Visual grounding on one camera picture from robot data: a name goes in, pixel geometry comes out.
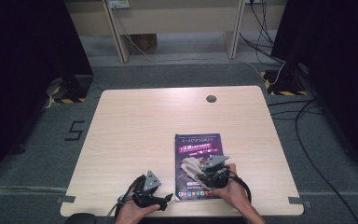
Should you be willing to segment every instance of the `magazine cover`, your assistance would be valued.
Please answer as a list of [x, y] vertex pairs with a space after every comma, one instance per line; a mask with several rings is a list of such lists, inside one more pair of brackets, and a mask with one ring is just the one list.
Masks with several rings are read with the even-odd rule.
[[177, 202], [219, 198], [182, 170], [184, 158], [205, 162], [210, 155], [223, 155], [220, 133], [177, 134], [175, 136], [175, 200]]

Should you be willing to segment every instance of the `light wood tabletop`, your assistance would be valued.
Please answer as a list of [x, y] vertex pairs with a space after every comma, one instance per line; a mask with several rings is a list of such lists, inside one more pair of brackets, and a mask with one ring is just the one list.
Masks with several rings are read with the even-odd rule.
[[[216, 97], [209, 103], [209, 95]], [[154, 193], [175, 191], [176, 134], [220, 133], [226, 163], [249, 186], [262, 216], [296, 216], [302, 204], [260, 88], [256, 86], [104, 91], [89, 127], [61, 213], [106, 216], [139, 175], [161, 181]], [[237, 217], [221, 199], [176, 202], [150, 217]]]

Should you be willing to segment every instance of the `wrist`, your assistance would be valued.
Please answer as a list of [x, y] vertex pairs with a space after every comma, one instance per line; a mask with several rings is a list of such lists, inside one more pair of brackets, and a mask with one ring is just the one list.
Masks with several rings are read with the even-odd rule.
[[250, 204], [238, 209], [238, 211], [252, 224], [267, 223]]
[[117, 217], [115, 224], [138, 224], [141, 220], [137, 220], [134, 218], [121, 218], [120, 216]]

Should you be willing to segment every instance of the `gray carpet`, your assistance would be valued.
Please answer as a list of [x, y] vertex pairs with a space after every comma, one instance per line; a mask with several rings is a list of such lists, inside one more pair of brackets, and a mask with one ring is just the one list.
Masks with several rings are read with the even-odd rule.
[[[255, 64], [259, 71], [276, 67]], [[26, 152], [6, 156], [0, 164], [0, 223], [64, 223], [59, 196], [75, 169], [99, 97], [108, 89], [257, 85], [267, 103], [309, 100], [313, 96], [268, 95], [262, 78], [244, 63], [94, 67], [94, 79], [83, 104], [54, 104], [40, 114]], [[271, 114], [297, 111], [305, 103], [272, 105]], [[314, 102], [298, 120], [298, 129], [312, 162], [358, 216], [358, 162], [345, 152], [339, 136]], [[295, 112], [273, 115], [282, 147], [300, 196], [306, 202], [299, 217], [266, 217], [268, 223], [355, 223], [336, 193], [311, 166], [297, 138]], [[69, 133], [74, 121], [76, 130]], [[147, 218], [142, 223], [243, 223], [240, 218]], [[105, 223], [101, 217], [98, 223]]]

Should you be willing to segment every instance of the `yellow and black tape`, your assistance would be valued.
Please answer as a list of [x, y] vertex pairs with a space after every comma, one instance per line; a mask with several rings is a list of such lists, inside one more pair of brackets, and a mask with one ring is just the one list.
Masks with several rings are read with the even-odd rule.
[[73, 104], [73, 103], [84, 103], [86, 100], [85, 97], [57, 97], [57, 93], [61, 90], [61, 85], [59, 85], [53, 92], [51, 103], [59, 104]]
[[306, 91], [303, 90], [276, 90], [274, 85], [270, 85], [269, 80], [265, 77], [266, 72], [261, 72], [261, 76], [264, 78], [265, 82], [264, 85], [266, 86], [267, 93], [270, 95], [286, 95], [286, 96], [293, 96], [293, 95], [307, 95]]

